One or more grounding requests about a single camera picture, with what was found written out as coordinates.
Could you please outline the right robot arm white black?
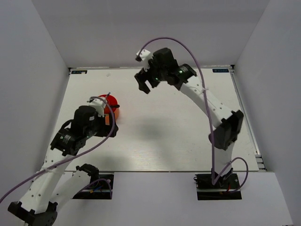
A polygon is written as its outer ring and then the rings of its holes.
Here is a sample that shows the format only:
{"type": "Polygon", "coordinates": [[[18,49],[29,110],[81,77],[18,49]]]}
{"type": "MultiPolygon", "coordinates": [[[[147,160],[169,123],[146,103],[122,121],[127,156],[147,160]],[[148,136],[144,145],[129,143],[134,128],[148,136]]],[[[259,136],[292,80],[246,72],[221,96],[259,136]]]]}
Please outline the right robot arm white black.
{"type": "Polygon", "coordinates": [[[136,53],[136,61],[143,68],[135,75],[139,90],[146,94],[161,82],[175,87],[191,99],[208,117],[212,145],[211,180],[216,187],[222,188],[230,181],[232,151],[241,131],[244,114],[233,111],[217,99],[204,86],[201,72],[196,72],[188,64],[179,65],[169,48],[154,53],[146,49],[136,53]]]}

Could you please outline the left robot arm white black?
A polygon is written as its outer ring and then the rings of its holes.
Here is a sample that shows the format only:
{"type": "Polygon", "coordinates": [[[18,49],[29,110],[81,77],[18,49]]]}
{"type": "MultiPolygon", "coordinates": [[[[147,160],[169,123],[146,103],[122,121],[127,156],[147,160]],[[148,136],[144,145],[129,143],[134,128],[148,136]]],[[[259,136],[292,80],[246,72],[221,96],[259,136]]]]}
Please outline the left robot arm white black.
{"type": "Polygon", "coordinates": [[[66,167],[80,156],[79,150],[92,137],[107,140],[118,131],[114,105],[95,104],[80,106],[73,119],[66,121],[50,144],[43,165],[28,178],[31,185],[25,195],[10,203],[8,211],[20,219],[22,226],[51,226],[59,210],[77,193],[94,192],[103,187],[112,195],[108,179],[99,176],[99,169],[91,164],[76,167],[74,175],[59,188],[56,187],[66,167]]]}

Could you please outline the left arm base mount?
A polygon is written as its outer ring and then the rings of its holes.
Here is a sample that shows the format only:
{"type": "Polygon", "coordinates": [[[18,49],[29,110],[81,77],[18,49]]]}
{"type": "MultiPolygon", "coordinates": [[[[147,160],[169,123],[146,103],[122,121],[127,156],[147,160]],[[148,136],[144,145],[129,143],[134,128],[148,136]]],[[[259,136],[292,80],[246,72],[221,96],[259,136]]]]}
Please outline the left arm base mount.
{"type": "Polygon", "coordinates": [[[74,195],[75,200],[111,200],[113,194],[113,173],[99,173],[100,181],[94,182],[89,187],[74,195]]]}

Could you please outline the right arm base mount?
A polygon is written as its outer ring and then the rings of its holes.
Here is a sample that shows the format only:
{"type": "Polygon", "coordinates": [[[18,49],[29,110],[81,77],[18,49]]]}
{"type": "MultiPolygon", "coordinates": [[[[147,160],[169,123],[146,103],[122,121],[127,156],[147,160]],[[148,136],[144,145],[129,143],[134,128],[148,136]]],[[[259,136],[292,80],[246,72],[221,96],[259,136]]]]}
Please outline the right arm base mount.
{"type": "Polygon", "coordinates": [[[236,173],[215,185],[211,183],[211,174],[196,174],[193,179],[196,183],[198,201],[242,200],[236,173]]]}

